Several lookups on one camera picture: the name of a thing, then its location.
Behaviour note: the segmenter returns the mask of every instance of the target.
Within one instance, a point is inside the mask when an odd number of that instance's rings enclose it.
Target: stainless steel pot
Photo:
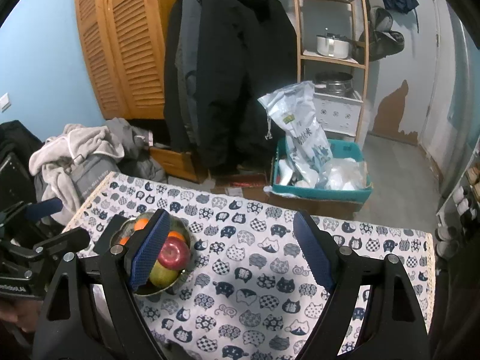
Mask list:
[[[317,53],[336,59],[350,58],[350,40],[345,36],[330,33],[317,35]]]
[[[142,218],[147,218],[148,220],[150,220],[153,214],[154,214],[153,212],[144,212],[143,214],[140,214],[136,218],[127,219],[125,223],[120,227],[118,232],[112,236],[110,240],[110,246],[118,244],[120,240],[124,237],[130,237],[134,233],[134,225],[137,220]],[[187,230],[184,223],[180,220],[180,218],[170,215],[170,231],[177,231],[178,233],[183,235],[185,237],[185,243],[190,248],[191,246],[190,233]],[[150,282],[150,280],[147,280],[146,284],[138,287],[138,289],[135,291],[135,294],[143,297],[159,294],[160,292],[164,292],[169,288],[177,285],[179,283],[179,280],[182,280],[181,276],[186,276],[188,274],[189,273],[185,269],[181,270],[178,273],[177,279],[172,284],[170,284],[168,287],[165,287],[165,288],[156,287]]]
[[[353,76],[340,71],[323,72],[315,75],[315,91],[329,95],[351,97]]]

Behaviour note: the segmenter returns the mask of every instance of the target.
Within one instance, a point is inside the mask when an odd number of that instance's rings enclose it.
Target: gray bag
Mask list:
[[[402,51],[405,39],[398,31],[392,31],[392,15],[384,8],[373,7],[368,22],[369,61],[391,56]],[[359,42],[365,42],[365,32],[360,35]],[[365,63],[365,48],[354,47],[352,57],[360,64]]]

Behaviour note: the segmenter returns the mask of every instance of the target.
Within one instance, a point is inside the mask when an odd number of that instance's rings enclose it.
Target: table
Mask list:
[[[328,299],[316,284],[292,232],[294,211],[110,173],[65,230],[85,228],[92,248],[114,214],[134,217],[163,208],[192,238],[187,273],[172,291],[136,302],[153,336],[183,346],[195,360],[293,360]],[[409,274],[429,329],[434,306],[431,234],[312,217],[339,245],[383,259],[393,252]],[[340,353],[353,349],[367,304],[361,288]]]

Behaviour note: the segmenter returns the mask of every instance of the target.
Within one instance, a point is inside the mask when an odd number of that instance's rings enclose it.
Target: gray clothing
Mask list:
[[[80,180],[87,158],[110,157],[115,164],[124,154],[120,140],[106,126],[68,124],[62,135],[48,138],[45,145],[32,154],[29,170],[33,176],[41,172],[47,184],[42,200],[58,197],[62,201],[62,211],[52,217],[66,225],[83,202],[75,182]]]
[[[125,150],[124,159],[117,164],[122,173],[159,183],[167,181],[165,170],[148,154],[149,145],[153,144],[151,132],[118,117],[107,120],[105,125],[120,139]]]
[[[197,145],[200,145],[198,134],[197,100],[197,51],[200,33],[202,5],[200,0],[183,0],[182,18],[178,44],[182,48],[182,72],[185,77],[186,101],[190,113],[191,127]]]
[[[183,74],[183,50],[182,40],[178,40],[177,54],[175,56],[175,67],[177,68],[177,84],[178,84],[178,104],[180,105],[180,114],[183,125],[188,135],[190,143],[196,144],[194,131],[191,125],[190,112],[187,104],[187,88],[185,75]]]
[[[148,155],[150,132],[115,118],[101,127],[66,125],[30,157],[37,200],[58,197],[63,209],[52,218],[66,225],[111,171],[166,181],[164,169]]]

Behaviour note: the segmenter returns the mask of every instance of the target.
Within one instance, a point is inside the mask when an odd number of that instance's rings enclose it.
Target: hand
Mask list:
[[[37,300],[15,300],[8,302],[0,299],[0,320],[14,323],[26,333],[35,331],[42,302]]]

